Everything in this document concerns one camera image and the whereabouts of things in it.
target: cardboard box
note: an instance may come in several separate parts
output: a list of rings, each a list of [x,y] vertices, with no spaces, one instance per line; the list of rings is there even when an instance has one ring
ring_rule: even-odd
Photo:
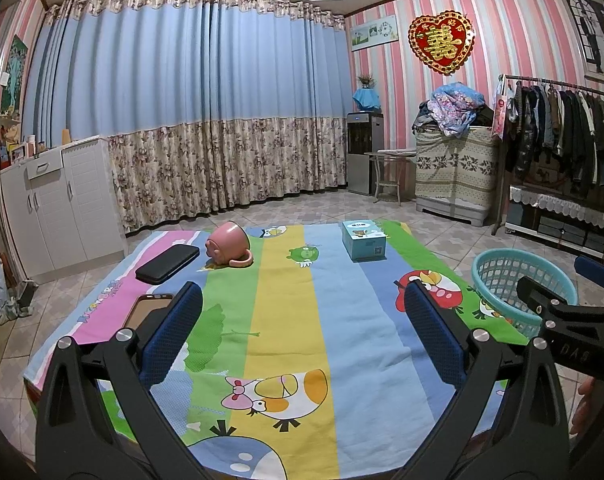
[[[342,242],[351,260],[381,259],[386,253],[386,235],[372,220],[348,220],[340,224]]]

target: white cabinet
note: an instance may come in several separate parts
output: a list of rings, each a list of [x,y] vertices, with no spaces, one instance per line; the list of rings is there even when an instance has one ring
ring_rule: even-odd
[[[87,259],[61,170],[31,179],[33,202],[53,266],[63,269]]]
[[[63,275],[126,256],[103,140],[74,142],[0,172],[15,248],[30,278]]]
[[[109,191],[113,181],[106,168],[108,154],[103,142],[93,140],[62,151],[66,192],[77,230],[89,260],[113,252],[122,242],[113,228],[119,221]]]
[[[4,208],[24,271],[27,276],[50,272],[53,263],[40,229],[26,165],[4,170],[0,181]]]

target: blue plastic basket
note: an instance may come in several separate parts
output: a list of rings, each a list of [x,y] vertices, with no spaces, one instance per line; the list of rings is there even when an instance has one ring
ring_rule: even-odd
[[[541,256],[518,249],[490,249],[472,263],[477,293],[528,338],[535,337],[542,319],[517,297],[517,281],[533,278],[568,304],[578,304],[578,292],[563,270]]]

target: red heart decoration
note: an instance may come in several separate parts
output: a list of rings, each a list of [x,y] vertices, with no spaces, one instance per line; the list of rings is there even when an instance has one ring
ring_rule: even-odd
[[[456,10],[420,16],[409,27],[409,44],[415,55],[444,75],[452,74],[464,64],[474,43],[472,23]]]

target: blue curtain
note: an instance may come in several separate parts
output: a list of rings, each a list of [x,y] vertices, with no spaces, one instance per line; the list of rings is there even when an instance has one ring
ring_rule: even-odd
[[[22,134],[57,146],[63,128],[77,140],[200,121],[343,118],[347,56],[344,30],[218,3],[56,19],[34,51]]]

